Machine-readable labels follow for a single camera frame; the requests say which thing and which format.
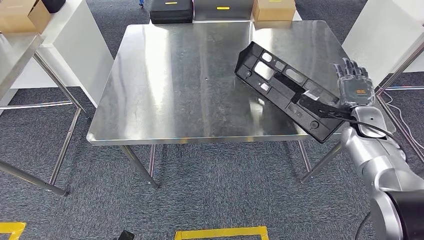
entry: gray box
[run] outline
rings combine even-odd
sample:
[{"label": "gray box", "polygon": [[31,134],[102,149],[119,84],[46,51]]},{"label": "gray box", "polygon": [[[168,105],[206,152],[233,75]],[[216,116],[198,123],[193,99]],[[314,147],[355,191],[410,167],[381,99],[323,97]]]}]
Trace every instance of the gray box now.
[{"label": "gray box", "polygon": [[194,0],[194,20],[250,20],[254,0]]}]

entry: robot finger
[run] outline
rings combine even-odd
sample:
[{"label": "robot finger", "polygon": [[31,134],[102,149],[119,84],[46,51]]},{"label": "robot finger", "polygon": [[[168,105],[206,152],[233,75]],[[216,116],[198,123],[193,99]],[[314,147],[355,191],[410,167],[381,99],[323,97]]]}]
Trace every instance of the robot finger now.
[{"label": "robot finger", "polygon": [[333,64],[333,66],[335,67],[335,72],[337,73],[337,77],[341,78],[345,75],[343,73],[342,67],[339,64]]},{"label": "robot finger", "polygon": [[359,70],[357,62],[353,61],[353,60],[351,62],[352,62],[352,65],[353,65],[353,71],[354,71],[353,74],[355,74],[357,76],[361,75],[361,71]]},{"label": "robot finger", "polygon": [[346,72],[346,75],[352,75],[354,73],[352,62],[346,57],[343,57],[343,61],[344,61],[344,70]]},{"label": "robot finger", "polygon": [[367,72],[367,70],[365,69],[365,67],[361,66],[361,67],[359,68],[359,70],[360,70],[360,74],[361,74],[362,76],[364,76],[364,77],[368,78],[368,72]]}]

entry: robotic hand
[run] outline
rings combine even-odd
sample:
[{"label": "robotic hand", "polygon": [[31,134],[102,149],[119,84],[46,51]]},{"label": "robotic hand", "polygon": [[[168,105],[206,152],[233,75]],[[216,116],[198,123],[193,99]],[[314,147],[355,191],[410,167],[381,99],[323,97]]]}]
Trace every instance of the robotic hand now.
[{"label": "robotic hand", "polygon": [[424,180],[411,171],[405,153],[387,132],[381,111],[373,106],[374,89],[367,71],[347,58],[344,62],[345,71],[335,65],[340,103],[350,107],[356,123],[351,120],[342,131],[341,144],[367,188],[377,237],[424,239]]}]

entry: metal frame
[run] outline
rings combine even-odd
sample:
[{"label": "metal frame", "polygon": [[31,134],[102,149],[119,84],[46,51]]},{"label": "metal frame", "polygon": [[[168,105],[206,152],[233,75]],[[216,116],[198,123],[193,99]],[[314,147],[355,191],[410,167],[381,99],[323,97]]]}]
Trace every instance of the metal frame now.
[{"label": "metal frame", "polygon": [[[402,125],[401,121],[396,117],[392,112],[386,101],[382,98],[384,91],[399,91],[399,90],[424,90],[424,86],[394,86],[390,87],[392,83],[424,52],[424,42],[409,56],[405,62],[393,73],[393,75],[375,92],[378,102],[380,102],[381,107],[387,113],[390,120],[395,124],[395,126],[400,130],[402,135],[405,137],[408,144],[415,151],[419,159],[424,163],[424,154],[421,152],[420,147],[415,143],[412,137],[409,135],[408,131]],[[342,150],[341,143],[339,142],[334,146],[327,155],[324,156],[311,170],[311,164],[309,163],[308,156],[306,154],[305,146],[302,141],[299,141],[300,151],[302,152],[303,160],[306,164],[307,174],[300,181],[301,183],[306,183],[310,178],[316,176],[323,167],[325,167],[332,159],[334,159],[337,154]]]},{"label": "metal frame", "polygon": [[35,52],[34,56],[32,57],[41,66],[41,68],[47,73],[47,75],[53,80],[53,82],[57,85],[57,87],[59,87],[59,89],[63,92],[63,94],[69,99],[69,101],[46,102],[46,103],[29,104],[29,105],[0,106],[0,110],[44,108],[44,107],[74,104],[76,106],[76,111],[73,116],[72,123],[69,127],[69,130],[67,132],[62,149],[60,150],[59,157],[57,158],[56,164],[54,165],[53,173],[51,175],[50,181],[48,183],[1,160],[0,160],[0,170],[6,173],[12,174],[15,177],[21,178],[29,183],[35,184],[42,189],[51,191],[57,195],[65,197],[69,193],[66,190],[63,190],[55,186],[56,179],[58,178],[59,170],[62,166],[62,162],[65,158],[65,154],[68,150],[69,143],[71,142],[71,138],[74,133],[75,126],[77,125],[78,117],[81,111],[87,116],[87,118],[90,118],[90,116],[87,114],[86,110],[81,106],[81,104],[75,99],[75,97],[69,92],[69,90],[61,82],[61,80],[54,73],[54,71],[40,57],[40,55],[37,52]]},{"label": "metal frame", "polygon": [[155,149],[156,145],[153,144],[151,146],[150,150],[150,165],[149,165],[149,171],[145,169],[140,159],[137,157],[137,155],[133,152],[131,147],[129,145],[121,145],[119,146],[120,149],[125,153],[126,157],[129,159],[129,161],[134,165],[134,167],[141,173],[143,178],[151,185],[152,188],[158,189],[158,184],[153,180],[153,167],[155,162]]}]

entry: yellow floor tape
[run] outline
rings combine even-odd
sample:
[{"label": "yellow floor tape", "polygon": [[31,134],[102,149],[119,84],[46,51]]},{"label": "yellow floor tape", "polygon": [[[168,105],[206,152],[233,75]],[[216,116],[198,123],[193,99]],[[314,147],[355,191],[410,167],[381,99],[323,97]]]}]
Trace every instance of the yellow floor tape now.
[{"label": "yellow floor tape", "polygon": [[210,239],[210,238],[251,236],[251,235],[260,235],[261,240],[269,240],[266,226],[206,229],[206,230],[194,230],[194,231],[177,231],[175,233],[174,239],[175,240]]},{"label": "yellow floor tape", "polygon": [[9,240],[18,240],[26,225],[25,222],[0,222],[0,234],[10,234]]}]

